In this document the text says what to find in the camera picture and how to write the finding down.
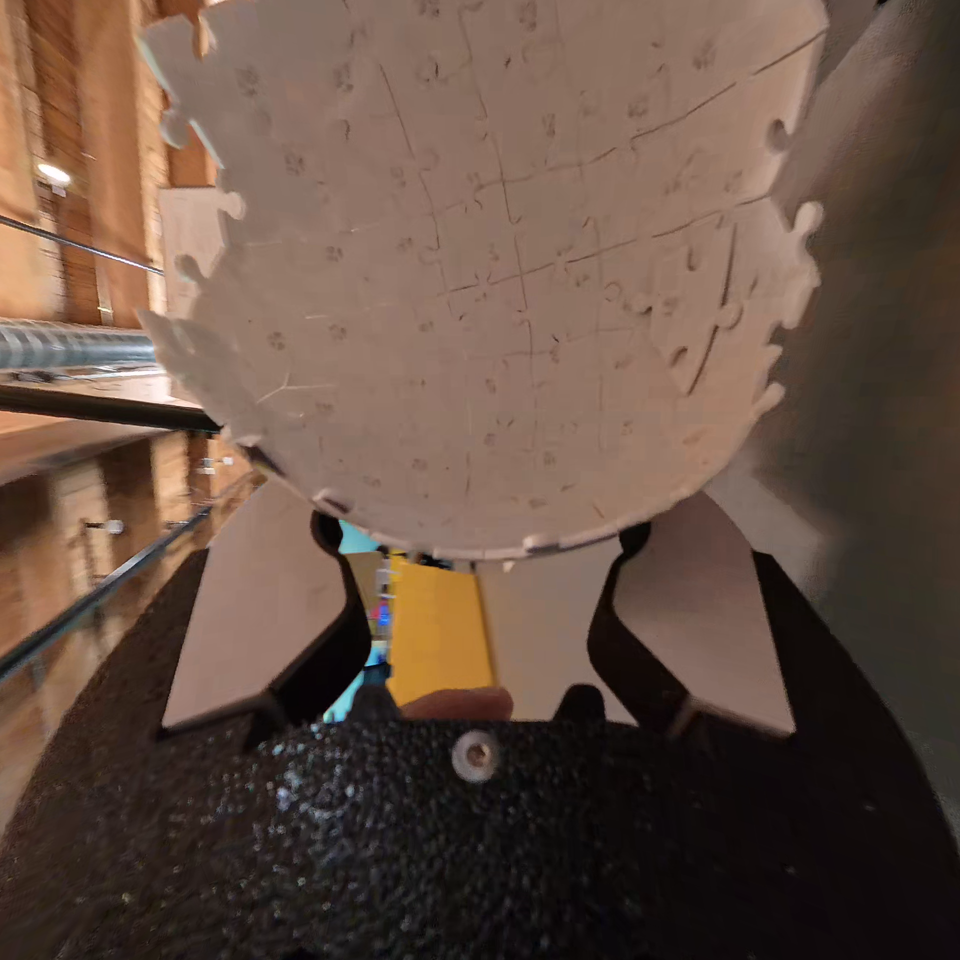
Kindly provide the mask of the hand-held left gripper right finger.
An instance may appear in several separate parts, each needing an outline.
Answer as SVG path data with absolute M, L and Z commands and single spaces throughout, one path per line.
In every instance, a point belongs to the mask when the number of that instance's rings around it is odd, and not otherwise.
M 703 717 L 796 731 L 754 552 L 697 493 L 620 534 L 591 621 L 591 666 L 639 726 L 682 736 Z

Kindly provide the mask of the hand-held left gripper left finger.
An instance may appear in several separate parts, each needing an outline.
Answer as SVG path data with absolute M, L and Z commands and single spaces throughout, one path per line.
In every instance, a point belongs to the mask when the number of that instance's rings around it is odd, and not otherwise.
M 283 729 L 334 705 L 373 648 L 341 535 L 279 480 L 235 511 L 208 547 L 165 732 L 244 714 Z

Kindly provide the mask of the colourful puzzle ball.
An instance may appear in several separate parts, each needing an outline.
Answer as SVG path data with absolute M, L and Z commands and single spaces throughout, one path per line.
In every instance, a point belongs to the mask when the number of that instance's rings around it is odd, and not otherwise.
M 509 562 L 696 494 L 819 271 L 773 198 L 823 2 L 221 2 L 139 41 L 222 246 L 142 313 L 176 385 L 398 549 Z

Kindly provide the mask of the person's left hand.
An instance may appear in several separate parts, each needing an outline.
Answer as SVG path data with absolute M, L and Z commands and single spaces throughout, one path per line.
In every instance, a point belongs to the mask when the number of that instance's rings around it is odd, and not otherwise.
M 507 722 L 513 712 L 513 697 L 501 686 L 440 689 L 400 707 L 401 716 L 411 721 Z

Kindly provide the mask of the yellow plastic bin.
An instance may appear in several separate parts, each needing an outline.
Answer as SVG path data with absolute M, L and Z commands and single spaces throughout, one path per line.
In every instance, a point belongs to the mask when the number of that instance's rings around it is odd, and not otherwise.
M 473 573 L 393 557 L 390 640 L 393 700 L 405 706 L 438 690 L 492 687 L 496 669 Z

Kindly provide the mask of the black ceiling beam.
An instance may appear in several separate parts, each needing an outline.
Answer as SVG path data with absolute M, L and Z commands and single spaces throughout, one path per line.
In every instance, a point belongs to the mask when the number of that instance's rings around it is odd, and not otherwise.
M 1 387 L 5 413 L 81 420 L 119 426 L 219 434 L 222 426 L 197 407 L 69 391 Z

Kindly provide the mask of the silver ventilation duct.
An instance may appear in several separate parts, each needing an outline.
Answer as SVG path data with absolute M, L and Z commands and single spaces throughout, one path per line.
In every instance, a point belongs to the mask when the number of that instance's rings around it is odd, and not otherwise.
M 3 372 L 151 366 L 154 344 L 141 330 L 49 320 L 1 319 Z

